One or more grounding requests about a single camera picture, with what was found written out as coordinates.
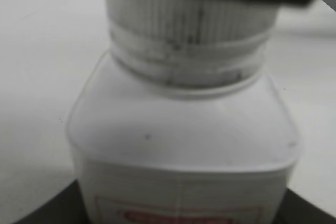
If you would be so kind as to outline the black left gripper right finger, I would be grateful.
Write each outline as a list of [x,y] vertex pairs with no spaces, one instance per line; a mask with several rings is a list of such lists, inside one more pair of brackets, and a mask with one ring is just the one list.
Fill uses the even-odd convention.
[[287,189],[278,211],[282,224],[335,224],[335,217]]

